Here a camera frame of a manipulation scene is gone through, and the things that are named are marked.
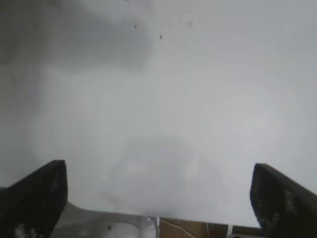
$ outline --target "white wire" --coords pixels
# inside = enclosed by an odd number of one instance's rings
[[[194,236],[194,235],[192,235],[192,234],[190,234],[187,230],[185,230],[184,228],[182,228],[181,226],[178,226],[178,225],[175,225],[175,224],[172,224],[172,223],[170,223],[170,222],[167,222],[167,221],[165,221],[165,220],[160,220],[161,222],[165,222],[166,224],[169,224],[170,226],[172,226],[172,227],[176,227],[176,228],[178,228],[178,229],[181,229],[183,232],[185,232],[187,235],[189,235],[191,238],[198,238],[198,237],[196,237],[196,236]]]
[[[208,223],[207,223],[207,222],[206,222],[206,230],[207,230],[208,238],[211,238],[211,237],[210,237],[210,233],[209,233],[209,228],[208,228]]]

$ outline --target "silver metal surface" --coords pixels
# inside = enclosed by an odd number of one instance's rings
[[[67,203],[52,238],[158,238],[157,219],[88,211]]]

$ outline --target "wire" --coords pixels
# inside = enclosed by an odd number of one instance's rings
[[[208,238],[211,238],[211,237],[210,237],[210,233],[209,233],[209,228],[208,228],[208,223],[207,223],[207,222],[206,222],[206,230],[207,230]]]
[[[196,236],[194,236],[194,235],[192,235],[192,234],[190,234],[186,229],[184,229],[183,227],[181,227],[181,226],[179,226],[179,225],[175,225],[175,224],[172,224],[172,223],[170,223],[170,222],[168,222],[168,221],[165,221],[165,220],[160,220],[161,222],[164,222],[164,223],[166,223],[166,224],[169,224],[170,226],[172,226],[172,227],[176,227],[176,228],[178,228],[178,229],[181,229],[183,232],[185,232],[188,236],[190,236],[191,238],[198,238],[198,237],[196,237]]]

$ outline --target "white background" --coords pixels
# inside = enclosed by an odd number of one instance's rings
[[[255,163],[317,192],[316,9],[1,1],[0,185],[63,159],[83,208],[257,226]]]

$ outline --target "black plastic piece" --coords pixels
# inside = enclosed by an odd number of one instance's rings
[[[269,165],[255,165],[250,200],[266,237],[317,237],[317,196]]]
[[[49,238],[67,202],[65,161],[0,190],[0,238]]]

